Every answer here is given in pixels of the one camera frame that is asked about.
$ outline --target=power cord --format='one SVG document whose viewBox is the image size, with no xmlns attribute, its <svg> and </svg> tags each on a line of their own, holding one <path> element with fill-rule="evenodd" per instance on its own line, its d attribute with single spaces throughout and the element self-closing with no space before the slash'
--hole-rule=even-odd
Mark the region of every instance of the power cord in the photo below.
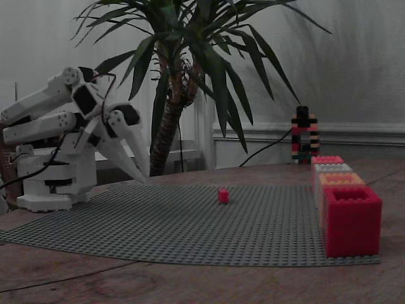
<svg viewBox="0 0 405 304">
<path fill-rule="evenodd" d="M 38 171 L 32 172 L 31 174 L 27 174 L 21 177 L 18 177 L 16 179 L 10 180 L 6 183 L 4 183 L 3 185 L 0 186 L 0 190 L 11 185 L 14 184 L 15 182 L 19 182 L 19 181 L 23 181 L 25 179 L 29 179 L 30 177 L 36 176 L 38 174 L 43 173 L 43 171 L 45 171 L 54 161 L 54 159 L 56 158 L 56 155 L 58 155 L 59 149 L 61 148 L 63 141 L 65 140 L 66 135 L 68 135 L 69 132 L 65 132 L 63 134 L 63 137 L 61 138 L 61 140 L 59 141 L 58 145 L 56 146 L 55 150 L 52 153 L 51 158 L 49 159 L 49 161 L 46 163 L 46 165 L 44 165 L 41 169 L 39 169 Z"/>
<path fill-rule="evenodd" d="M 91 80 L 91 82 L 93 82 L 94 80 L 96 80 L 97 78 L 102 77 L 102 76 L 112 76 L 113 77 L 113 81 L 109 85 L 107 93 L 106 93 L 106 95 L 104 97 L 104 100 L 103 100 L 103 104 L 101 105 L 101 121 L 103 122 L 104 125 L 106 125 L 106 118 L 104 117 L 105 107 L 106 107 L 106 100 L 107 100 L 107 97 L 108 97 L 108 94 L 109 94 L 110 90 L 112 89 L 112 87 L 113 87 L 113 85 L 115 83 L 116 75 L 112 74 L 112 73 L 99 74 L 99 75 L 94 76 L 93 79 Z"/>
<path fill-rule="evenodd" d="M 255 152 L 254 154 L 252 154 L 247 160 L 245 160 L 242 164 L 240 164 L 240 167 L 243 167 L 252 157 L 256 156 L 257 154 L 259 154 L 260 152 L 264 151 L 267 148 L 270 148 L 271 146 L 274 146 L 275 144 L 278 144 L 280 141 L 282 141 L 283 139 L 285 139 L 287 137 L 287 135 L 289 135 L 291 132 L 291 129 L 285 133 L 285 135 L 283 137 L 281 137 L 278 141 L 273 142 L 267 146 L 265 146 L 264 148 L 261 148 L 259 151 Z"/>
<path fill-rule="evenodd" d="M 180 135 L 180 160 L 182 162 L 182 173 L 184 173 L 183 165 L 183 146 L 182 146 L 182 131 L 180 130 L 180 122 L 178 123 L 178 133 Z"/>
</svg>

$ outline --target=plant trunk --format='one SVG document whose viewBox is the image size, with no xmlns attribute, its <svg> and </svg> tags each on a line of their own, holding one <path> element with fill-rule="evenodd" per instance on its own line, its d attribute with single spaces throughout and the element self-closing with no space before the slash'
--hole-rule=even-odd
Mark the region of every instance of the plant trunk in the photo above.
<svg viewBox="0 0 405 304">
<path fill-rule="evenodd" d="M 176 61 L 174 70 L 181 71 L 181 59 Z M 161 56 L 159 57 L 161 72 L 167 68 L 167 62 Z M 192 71 L 198 77 L 202 76 L 202 70 L 198 62 L 194 60 Z M 191 78 L 184 79 L 182 72 L 174 73 L 170 76 L 170 91 L 166 101 L 166 108 L 163 113 L 162 122 L 154 140 L 154 146 L 151 153 L 150 176 L 162 175 L 165 171 L 165 165 L 170 153 L 178 122 L 182 115 L 184 107 L 191 105 L 196 98 L 198 86 Z"/>
<path fill-rule="evenodd" d="M 166 160 L 169 156 L 182 112 L 183 106 L 181 104 L 166 103 L 162 123 L 151 154 L 150 176 L 162 175 L 165 171 Z"/>
</svg>

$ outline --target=yellow lego brick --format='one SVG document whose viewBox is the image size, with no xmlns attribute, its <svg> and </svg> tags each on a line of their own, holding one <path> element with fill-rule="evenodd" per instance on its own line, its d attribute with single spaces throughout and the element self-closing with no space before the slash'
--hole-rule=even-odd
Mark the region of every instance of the yellow lego brick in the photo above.
<svg viewBox="0 0 405 304">
<path fill-rule="evenodd" d="M 319 179 L 322 187 L 365 185 L 365 182 L 355 173 L 321 173 Z"/>
</svg>

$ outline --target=lego brick stack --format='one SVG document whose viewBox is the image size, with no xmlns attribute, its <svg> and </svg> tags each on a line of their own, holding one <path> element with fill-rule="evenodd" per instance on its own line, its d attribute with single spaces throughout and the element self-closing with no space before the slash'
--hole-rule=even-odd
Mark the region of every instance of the lego brick stack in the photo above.
<svg viewBox="0 0 405 304">
<path fill-rule="evenodd" d="M 318 120 L 309 114 L 307 106 L 298 106 L 291 122 L 292 159 L 296 163 L 310 163 L 311 157 L 319 155 L 320 150 Z M 309 135 L 309 142 L 303 141 L 305 134 Z"/>
<path fill-rule="evenodd" d="M 311 163 L 326 256 L 377 255 L 382 200 L 339 156 L 317 156 Z"/>
</svg>

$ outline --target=lego tower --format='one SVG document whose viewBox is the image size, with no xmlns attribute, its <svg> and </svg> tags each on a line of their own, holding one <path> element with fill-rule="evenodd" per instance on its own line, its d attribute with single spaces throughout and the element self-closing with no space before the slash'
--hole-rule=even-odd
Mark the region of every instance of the lego tower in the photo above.
<svg viewBox="0 0 405 304">
<path fill-rule="evenodd" d="M 311 163 L 311 157 L 319 155 L 318 120 L 309 114 L 307 106 L 298 106 L 291 122 L 292 159 L 295 163 Z"/>
</svg>

